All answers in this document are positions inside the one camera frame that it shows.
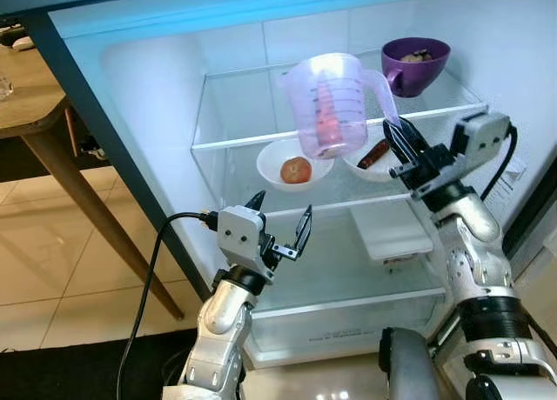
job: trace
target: purple bowl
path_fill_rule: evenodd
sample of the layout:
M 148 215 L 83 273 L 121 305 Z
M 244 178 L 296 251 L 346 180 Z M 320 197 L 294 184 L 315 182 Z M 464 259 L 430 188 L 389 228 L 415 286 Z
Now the purple bowl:
M 400 59 L 416 50 L 428 50 L 431 61 L 405 63 Z M 398 97 L 416 97 L 433 82 L 445 67 L 451 48 L 427 37 L 404 37 L 383 46 L 381 65 L 391 91 Z

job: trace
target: glass shelf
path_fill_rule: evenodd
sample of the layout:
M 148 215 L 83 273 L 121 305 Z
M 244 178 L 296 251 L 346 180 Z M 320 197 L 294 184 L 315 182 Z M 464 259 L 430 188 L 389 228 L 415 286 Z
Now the glass shelf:
M 380 70 L 379 51 L 359 54 L 359 58 L 366 68 Z M 306 192 L 275 190 L 259 175 L 256 168 L 259 152 L 269 142 L 297 136 L 290 104 L 279 87 L 280 77 L 292 66 L 205 77 L 191 153 L 216 205 L 222 208 L 245 203 L 260 190 L 272 191 L 265 199 L 265 212 L 292 210 L 310 203 L 317 206 L 407 198 L 398 180 L 367 182 L 353 175 L 341 158 L 324 179 Z M 419 97 L 395 97 L 395 102 L 399 113 L 415 122 L 420 131 L 423 128 L 422 134 L 428 140 L 430 131 L 432 143 L 439 142 L 440 132 L 452 133 L 453 117 L 487 109 L 446 70 Z M 382 113 L 369 91 L 366 118 L 370 130 L 381 129 Z

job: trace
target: open refrigerator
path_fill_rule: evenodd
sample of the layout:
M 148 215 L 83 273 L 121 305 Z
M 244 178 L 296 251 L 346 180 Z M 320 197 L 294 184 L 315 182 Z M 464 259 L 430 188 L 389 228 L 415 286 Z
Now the open refrigerator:
M 557 148 L 556 3 L 111 0 L 49 17 L 167 216 L 243 204 L 267 190 L 267 230 L 286 242 L 313 205 L 305 254 L 279 265 L 253 311 L 245 350 L 257 368 L 377 351 L 386 326 L 431 337 L 453 307 L 430 215 L 399 180 L 367 182 L 340 158 L 305 192 L 275 190 L 259 175 L 259 152 L 297 135 L 280 78 L 322 53 L 347 52 L 381 70 L 380 48 L 390 40 L 448 43 L 452 55 L 433 84 L 395 102 L 431 144 L 448 145 L 455 122 L 471 113 L 494 109 L 511 117 L 518 149 L 487 201 L 505 226 Z M 366 120 L 370 132 L 381 129 L 371 92 Z M 465 184 L 481 192 L 503 154 Z M 403 248 L 408 224 L 425 247 Z M 191 221 L 174 229 L 210 286 L 225 267 L 216 237 Z M 374 257 L 377 245 L 390 255 Z

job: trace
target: plastic measuring cup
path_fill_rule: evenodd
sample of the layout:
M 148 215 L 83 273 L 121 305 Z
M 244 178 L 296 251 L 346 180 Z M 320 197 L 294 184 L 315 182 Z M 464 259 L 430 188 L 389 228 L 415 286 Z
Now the plastic measuring cup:
M 284 76 L 302 150 L 310 158 L 335 158 L 367 142 L 364 87 L 379 99 L 386 118 L 399 122 L 383 74 L 365 70 L 357 57 L 332 53 L 299 63 Z

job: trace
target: sausage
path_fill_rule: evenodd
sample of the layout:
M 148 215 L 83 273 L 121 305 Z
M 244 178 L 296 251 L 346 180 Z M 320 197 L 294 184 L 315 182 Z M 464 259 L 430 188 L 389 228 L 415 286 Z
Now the sausage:
M 358 168 L 362 170 L 367 170 L 376 161 L 378 161 L 382 156 L 384 156 L 391 147 L 386 139 L 381 139 L 373 148 L 370 150 L 365 157 L 359 160 Z

